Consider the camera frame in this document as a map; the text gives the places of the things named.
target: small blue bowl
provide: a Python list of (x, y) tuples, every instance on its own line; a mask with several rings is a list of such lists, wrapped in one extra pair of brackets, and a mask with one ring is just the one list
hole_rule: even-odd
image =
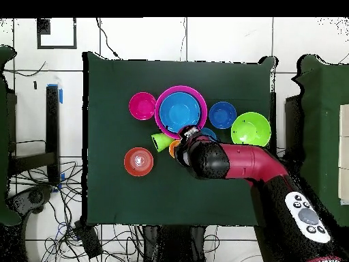
[(176, 134), (182, 127), (199, 122), (200, 105), (190, 94), (175, 92), (162, 101), (159, 115), (164, 127)]
[(217, 136), (215, 135), (214, 131), (210, 130), (209, 128), (202, 128), (201, 134), (204, 134), (205, 136), (210, 136), (212, 139), (217, 141)]
[(235, 107), (229, 102), (217, 102), (209, 112), (209, 119), (215, 128), (226, 129), (232, 126), (237, 118)]

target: green cloth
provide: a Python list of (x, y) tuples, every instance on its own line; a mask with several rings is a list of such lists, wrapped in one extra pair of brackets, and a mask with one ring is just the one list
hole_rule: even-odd
[(339, 106), (349, 104), (349, 65), (329, 65), (315, 55), (299, 61), (295, 78), (304, 91), (304, 177), (338, 225), (349, 226), (349, 206), (338, 198)]
[(6, 62), (16, 55), (13, 48), (0, 46), (0, 223), (12, 226), (22, 222), (20, 216), (8, 209), (5, 204), (7, 198), (7, 169), (8, 169), (8, 143), (9, 132), (7, 124), (7, 83), (3, 75)]
[[(87, 222), (255, 225), (246, 181), (193, 178), (168, 150), (156, 152), (151, 135), (160, 130), (154, 118), (133, 118), (128, 104), (139, 91), (158, 98), (169, 87), (187, 85), (204, 97), (208, 110), (228, 101), (238, 115), (256, 111), (268, 119), (275, 59), (266, 57), (261, 64), (194, 63), (111, 61), (87, 55)], [(232, 142), (229, 129), (213, 128), (209, 118), (206, 125), (222, 141)], [(133, 147), (144, 147), (154, 157), (153, 169), (144, 177), (132, 177), (124, 169), (124, 156)]]

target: green bowl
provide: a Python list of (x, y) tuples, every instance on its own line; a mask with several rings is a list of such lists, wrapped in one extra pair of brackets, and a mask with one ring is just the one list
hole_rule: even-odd
[(264, 147), (270, 140), (270, 123), (259, 113), (243, 113), (232, 124), (231, 136), (234, 144)]

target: magenta bowl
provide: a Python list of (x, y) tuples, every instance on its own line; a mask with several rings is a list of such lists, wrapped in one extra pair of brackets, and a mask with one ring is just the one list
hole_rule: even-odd
[(155, 113), (155, 98), (147, 92), (138, 92), (131, 97), (128, 109), (133, 117), (144, 121), (150, 119)]
[(199, 105), (200, 105), (200, 119), (199, 122), (197, 124), (197, 126), (202, 129), (206, 123), (206, 119), (207, 119), (207, 106), (206, 106), (206, 102), (204, 100), (204, 98), (202, 97), (202, 95), (200, 95), (195, 89), (192, 89), (191, 87), (186, 87), (185, 85), (177, 85), (175, 87), (170, 87), (169, 89), (165, 90), (160, 97), (157, 99), (156, 104), (155, 104), (155, 121), (157, 126), (160, 128), (160, 130), (166, 134), (167, 136), (169, 136), (170, 138), (173, 139), (179, 139), (179, 135), (175, 134), (173, 132), (170, 132), (169, 130), (167, 130), (164, 125), (161, 122), (160, 119), (160, 106), (161, 103), (164, 101), (165, 98), (167, 98), (170, 94), (175, 93), (175, 92), (185, 92), (190, 94), (192, 97), (194, 97)]

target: power adapter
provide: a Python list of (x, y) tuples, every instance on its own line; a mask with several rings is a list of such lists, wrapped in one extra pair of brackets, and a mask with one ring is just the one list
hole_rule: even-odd
[(75, 228), (72, 229), (78, 240), (82, 241), (82, 246), (89, 259), (101, 255), (102, 245), (98, 239), (94, 227), (81, 224), (78, 220), (75, 222)]

